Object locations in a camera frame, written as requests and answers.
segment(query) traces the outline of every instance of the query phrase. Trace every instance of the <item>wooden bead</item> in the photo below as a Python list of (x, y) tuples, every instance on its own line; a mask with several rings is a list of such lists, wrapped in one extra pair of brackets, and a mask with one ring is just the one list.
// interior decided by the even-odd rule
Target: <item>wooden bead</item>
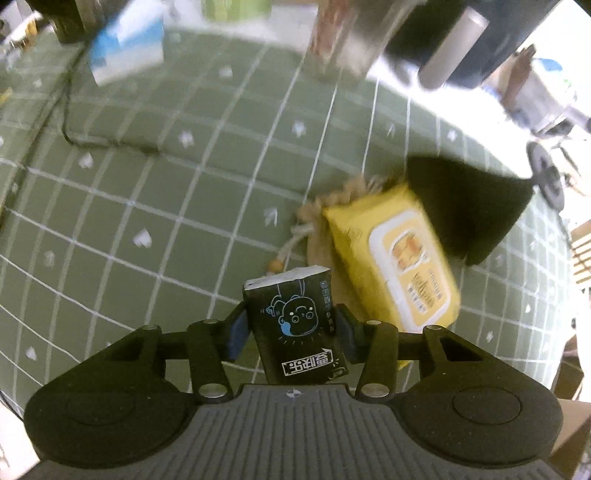
[(274, 258), (267, 264), (267, 273), (281, 273), (285, 269), (285, 264), (278, 258)]

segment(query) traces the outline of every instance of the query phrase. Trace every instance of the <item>metal screw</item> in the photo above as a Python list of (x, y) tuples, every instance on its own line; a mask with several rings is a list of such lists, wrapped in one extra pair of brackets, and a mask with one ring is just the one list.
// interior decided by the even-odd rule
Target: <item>metal screw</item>
[(382, 398), (390, 395), (390, 389), (381, 383), (367, 383), (361, 387), (361, 393), (370, 398)]
[(205, 398), (219, 398), (223, 397), (228, 389), (220, 383), (206, 383), (199, 387), (199, 395)]

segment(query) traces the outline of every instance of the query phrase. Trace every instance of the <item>metal cylinder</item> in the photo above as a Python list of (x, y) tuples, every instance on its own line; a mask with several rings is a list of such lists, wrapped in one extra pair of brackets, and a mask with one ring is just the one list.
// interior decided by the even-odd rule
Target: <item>metal cylinder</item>
[(418, 81), (428, 90), (442, 86), (452, 75), (476, 41), (488, 27), (489, 21), (471, 7), (464, 10), (435, 53), (418, 71)]

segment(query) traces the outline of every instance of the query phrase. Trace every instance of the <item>black cable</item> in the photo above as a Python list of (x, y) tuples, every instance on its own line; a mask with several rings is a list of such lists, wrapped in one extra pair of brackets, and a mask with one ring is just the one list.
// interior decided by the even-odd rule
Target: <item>black cable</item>
[(73, 62), (71, 68), (69, 69), (69, 71), (66, 75), (66, 81), (64, 84), (64, 88), (63, 88), (63, 91), (60, 95), (60, 100), (65, 97), (64, 118), (61, 123), (61, 134), (66, 139), (66, 142), (68, 142), (73, 147), (78, 147), (78, 148), (96, 148), (96, 147), (98, 147), (98, 148), (113, 148), (113, 147), (122, 148), (122, 147), (125, 147), (125, 148), (132, 148), (133, 150), (137, 150), (146, 156), (159, 155), (161, 153), (161, 151), (158, 148), (158, 146), (155, 144), (135, 143), (135, 142), (130, 142), (130, 141), (116, 140), (114, 138), (108, 138), (108, 137), (98, 137), (101, 140), (103, 140), (103, 142), (88, 141), (88, 140), (81, 141), (81, 140), (76, 140), (76, 139), (72, 138), (70, 136), (70, 134), (68, 133), (68, 117), (70, 115), (70, 102), (72, 100), (72, 84), (74, 81), (74, 77), (77, 73), (77, 68), (78, 68), (81, 60), (84, 58), (85, 54), (88, 52), (89, 48), (90, 48), (90, 42), (87, 42), (85, 44), (84, 48), (81, 50), (79, 56), (76, 57), (75, 61)]
[(8, 397), (4, 394), (4, 392), (2, 390), (0, 390), (0, 400), (2, 401), (3, 405), (10, 410), (12, 413), (14, 413), (15, 417), (18, 418), (20, 421), (22, 421), (22, 417), (18, 414), (18, 412), (13, 408), (12, 405), (10, 405), (10, 401), (8, 400)]

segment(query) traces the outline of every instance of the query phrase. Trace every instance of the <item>cardboard box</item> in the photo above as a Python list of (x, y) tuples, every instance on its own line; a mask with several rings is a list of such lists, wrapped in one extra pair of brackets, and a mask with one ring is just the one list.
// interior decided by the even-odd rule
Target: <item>cardboard box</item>
[(591, 403), (562, 400), (563, 424), (552, 449), (550, 463), (565, 478), (572, 478), (579, 467), (591, 429)]

